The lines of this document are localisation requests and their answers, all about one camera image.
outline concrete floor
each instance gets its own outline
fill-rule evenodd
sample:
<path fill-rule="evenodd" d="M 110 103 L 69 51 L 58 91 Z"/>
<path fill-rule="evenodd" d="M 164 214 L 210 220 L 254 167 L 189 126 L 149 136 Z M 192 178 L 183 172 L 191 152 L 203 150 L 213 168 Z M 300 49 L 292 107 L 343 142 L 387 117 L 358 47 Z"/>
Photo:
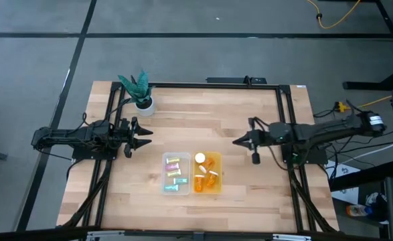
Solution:
<path fill-rule="evenodd" d="M 0 0 L 0 31 L 80 32 L 89 3 Z M 393 19 L 393 3 L 383 3 Z M 352 6 L 338 2 L 318 4 L 325 25 L 339 19 Z M 386 33 L 388 29 L 371 3 L 362 3 L 343 24 L 322 31 L 315 21 L 314 8 L 304 0 L 103 0 L 96 5 L 89 32 Z M 29 143 L 34 130 L 49 124 L 76 43 L 77 39 L 0 38 L 0 151 L 9 154 L 6 162 L 0 162 L 0 232 L 14 229 L 37 157 Z M 60 128 L 70 129 L 80 123 L 92 81 L 116 80 L 117 74 L 137 74 L 141 68 L 149 71 L 152 82 L 204 82 L 207 77 L 249 75 L 265 77 L 272 84 L 305 84 L 313 110 L 319 112 L 346 98 L 362 104 L 389 95 L 345 91 L 341 82 L 377 82 L 393 73 L 393 42 L 86 39 Z M 388 130 L 393 129 L 388 101 L 372 110 L 384 117 Z M 393 141 L 393 135 L 372 143 L 385 141 Z M 71 154 L 66 147 L 53 148 L 52 152 Z M 391 160 L 393 149 L 362 159 L 375 165 Z M 368 167 L 361 163 L 350 165 Z M 55 226 L 68 166 L 65 160 L 50 158 L 29 229 Z M 375 228 L 344 218 L 339 218 L 339 225 L 348 234 L 378 233 Z"/>

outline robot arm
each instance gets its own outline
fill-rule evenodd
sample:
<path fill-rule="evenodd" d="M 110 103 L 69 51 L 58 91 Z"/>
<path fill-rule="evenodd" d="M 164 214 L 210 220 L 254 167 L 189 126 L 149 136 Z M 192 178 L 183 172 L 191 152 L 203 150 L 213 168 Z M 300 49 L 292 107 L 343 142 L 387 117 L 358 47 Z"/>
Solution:
<path fill-rule="evenodd" d="M 271 123 L 268 125 L 269 131 L 265 131 L 263 126 L 261 126 L 263 130 L 255 129 L 257 122 L 257 117 L 249 118 L 251 131 L 233 141 L 235 145 L 254 151 L 254 164 L 260 163 L 260 157 L 257 154 L 258 147 L 292 145 L 297 150 L 308 151 L 316 145 L 354 135 L 379 137 L 386 129 L 381 117 L 373 112 L 361 112 L 341 120 L 314 125 Z"/>
<path fill-rule="evenodd" d="M 119 128 L 107 120 L 97 120 L 87 127 L 74 130 L 42 127 L 34 133 L 31 145 L 37 150 L 54 145 L 69 145 L 74 149 L 74 159 L 114 159 L 122 143 L 126 143 L 125 156 L 131 157 L 131 149 L 136 150 L 151 142 L 138 140 L 134 138 L 135 134 L 151 135 L 153 132 L 140 127 L 136 117 L 132 118 L 131 123 L 122 119 Z"/>

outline wooden table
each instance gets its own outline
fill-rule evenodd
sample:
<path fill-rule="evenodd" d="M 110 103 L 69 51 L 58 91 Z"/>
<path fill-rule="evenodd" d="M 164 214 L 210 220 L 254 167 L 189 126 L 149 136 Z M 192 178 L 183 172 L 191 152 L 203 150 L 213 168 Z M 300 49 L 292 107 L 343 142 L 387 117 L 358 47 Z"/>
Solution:
<path fill-rule="evenodd" d="M 94 82 L 86 108 L 89 123 L 104 118 L 110 86 L 111 82 Z M 307 89 L 291 86 L 291 91 L 297 122 L 313 123 Z M 279 121 L 274 91 L 155 88 L 153 96 L 156 113 L 149 118 L 138 116 L 140 125 L 154 132 L 146 136 L 153 142 L 133 151 L 131 159 L 125 158 L 124 145 L 119 150 L 113 161 L 102 228 L 296 231 L 287 172 L 276 166 L 267 148 L 259 149 L 261 164 L 253 165 L 251 152 L 232 144 L 232 140 L 248 131 L 248 117 L 258 116 L 267 123 Z M 122 117 L 132 116 L 137 116 L 134 105 L 125 105 Z M 280 148 L 273 149 L 278 160 L 282 160 Z M 223 154 L 223 192 L 162 195 L 162 154 L 194 154 L 201 150 Z M 58 224 L 69 220 L 86 198 L 93 167 L 94 160 L 85 160 L 72 168 Z M 306 165 L 306 170 L 313 203 L 338 229 L 326 174 L 316 165 Z M 96 200 L 90 224 L 94 223 L 97 205 Z M 308 229 L 302 201 L 301 212 Z"/>

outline white cable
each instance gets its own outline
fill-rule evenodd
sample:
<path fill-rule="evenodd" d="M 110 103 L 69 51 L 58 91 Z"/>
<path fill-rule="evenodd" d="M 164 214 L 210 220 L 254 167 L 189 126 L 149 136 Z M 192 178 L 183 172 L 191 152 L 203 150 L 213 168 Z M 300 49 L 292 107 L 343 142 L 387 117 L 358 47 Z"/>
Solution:
<path fill-rule="evenodd" d="M 386 150 L 386 149 L 388 149 L 388 148 L 390 148 L 390 147 L 393 147 L 393 144 L 391 144 L 391 145 L 389 145 L 389 146 L 387 146 L 387 147 L 384 147 L 384 148 L 375 150 L 375 151 L 370 151 L 370 152 L 368 152 L 368 153 L 361 154 L 361 155 L 359 155 L 359 156 L 357 156 L 357 157 L 354 157 L 354 158 L 351 158 L 351 159 L 346 160 L 346 161 L 344 161 L 344 162 L 341 162 L 340 164 L 345 164 L 345 163 L 350 162 L 350 161 L 352 161 L 352 160 L 354 160 L 354 159 L 358 159 L 358 158 L 360 158 L 360 157 L 365 157 L 366 155 L 371 155 L 371 154 L 377 153 L 377 152 L 379 152 L 379 151 Z"/>

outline potted plant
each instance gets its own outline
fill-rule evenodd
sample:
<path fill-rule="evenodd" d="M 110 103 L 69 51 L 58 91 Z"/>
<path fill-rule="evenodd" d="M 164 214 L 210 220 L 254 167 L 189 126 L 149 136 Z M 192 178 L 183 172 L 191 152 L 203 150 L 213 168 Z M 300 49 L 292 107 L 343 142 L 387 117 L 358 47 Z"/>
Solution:
<path fill-rule="evenodd" d="M 152 87 L 149 87 L 149 76 L 147 72 L 141 70 L 137 81 L 135 81 L 133 76 L 131 76 L 131 81 L 121 75 L 119 75 L 119 79 L 125 90 L 131 96 L 130 103 L 135 103 L 138 113 L 141 116 L 151 116 L 155 112 L 155 103 L 153 98 L 151 98 Z"/>

